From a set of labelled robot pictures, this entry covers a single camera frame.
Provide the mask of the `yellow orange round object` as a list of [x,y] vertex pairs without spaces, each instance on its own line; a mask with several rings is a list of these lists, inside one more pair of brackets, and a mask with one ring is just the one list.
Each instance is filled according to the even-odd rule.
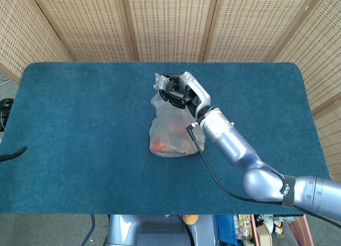
[[182,219],[187,225],[194,225],[198,219],[199,215],[182,215]]

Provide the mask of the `pink storage box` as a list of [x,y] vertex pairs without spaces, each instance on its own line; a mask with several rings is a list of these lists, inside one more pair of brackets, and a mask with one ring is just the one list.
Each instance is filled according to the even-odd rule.
[[251,215],[256,246],[315,246],[306,216]]

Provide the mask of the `clear plastic shopping bag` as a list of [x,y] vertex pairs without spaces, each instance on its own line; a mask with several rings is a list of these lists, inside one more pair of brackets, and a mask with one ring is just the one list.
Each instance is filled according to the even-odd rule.
[[151,104],[156,110],[156,117],[149,130],[149,139],[151,141],[154,136],[162,135],[165,138],[164,142],[170,147],[170,151],[151,152],[163,158],[185,156],[177,154],[175,149],[195,145],[186,128],[197,119],[191,115],[188,109],[179,109],[164,101],[158,91],[151,99]]

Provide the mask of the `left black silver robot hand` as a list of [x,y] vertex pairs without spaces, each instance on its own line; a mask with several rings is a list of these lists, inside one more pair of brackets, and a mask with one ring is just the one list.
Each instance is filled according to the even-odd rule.
[[27,147],[23,146],[19,150],[17,150],[16,152],[9,153],[9,154],[1,154],[0,155],[0,162],[15,159],[15,158],[21,156],[26,151],[26,149],[27,149]]

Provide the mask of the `black floor stand device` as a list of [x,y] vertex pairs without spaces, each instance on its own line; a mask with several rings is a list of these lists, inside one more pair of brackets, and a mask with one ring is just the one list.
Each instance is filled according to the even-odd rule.
[[13,102],[14,99],[12,98],[2,99],[0,101],[0,132],[5,131],[5,127],[10,116]]

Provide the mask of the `blue carpet table cover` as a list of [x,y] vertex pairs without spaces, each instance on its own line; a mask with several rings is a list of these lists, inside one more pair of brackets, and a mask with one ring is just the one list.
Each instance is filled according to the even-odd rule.
[[43,62],[23,72],[0,154],[0,214],[292,214],[239,201],[243,171],[211,140],[200,155],[149,150],[155,74],[188,71],[263,161],[329,178],[293,63]]

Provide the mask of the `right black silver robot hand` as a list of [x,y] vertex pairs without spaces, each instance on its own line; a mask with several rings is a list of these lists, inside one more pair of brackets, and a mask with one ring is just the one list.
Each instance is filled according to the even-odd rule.
[[176,108],[188,109],[199,119],[211,107],[210,95],[189,72],[156,74],[155,89]]

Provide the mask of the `grey robot torso base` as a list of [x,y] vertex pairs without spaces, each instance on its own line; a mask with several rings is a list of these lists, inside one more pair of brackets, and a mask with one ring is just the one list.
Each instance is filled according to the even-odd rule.
[[217,246],[214,215],[111,215],[103,246]]

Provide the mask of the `orange red snack packet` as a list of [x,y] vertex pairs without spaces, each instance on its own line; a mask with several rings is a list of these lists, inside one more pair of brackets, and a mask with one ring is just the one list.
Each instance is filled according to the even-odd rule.
[[150,141],[150,151],[152,152],[166,152],[170,151],[170,147],[164,142],[162,135],[154,136]]

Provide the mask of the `clear bottle beside crate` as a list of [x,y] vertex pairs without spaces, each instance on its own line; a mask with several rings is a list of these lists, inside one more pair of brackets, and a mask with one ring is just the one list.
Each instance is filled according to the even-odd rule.
[[238,215],[238,235],[244,246],[251,246],[252,228],[250,215]]

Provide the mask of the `blue plastic crate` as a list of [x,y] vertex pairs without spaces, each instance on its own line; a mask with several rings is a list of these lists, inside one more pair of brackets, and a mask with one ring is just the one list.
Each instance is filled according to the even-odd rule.
[[217,215],[219,239],[229,246],[237,246],[233,215]]

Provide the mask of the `woven wooden folding screen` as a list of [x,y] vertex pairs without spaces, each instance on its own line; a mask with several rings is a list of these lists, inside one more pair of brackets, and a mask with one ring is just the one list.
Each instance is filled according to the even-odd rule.
[[292,62],[341,182],[341,0],[0,0],[0,87],[42,61]]

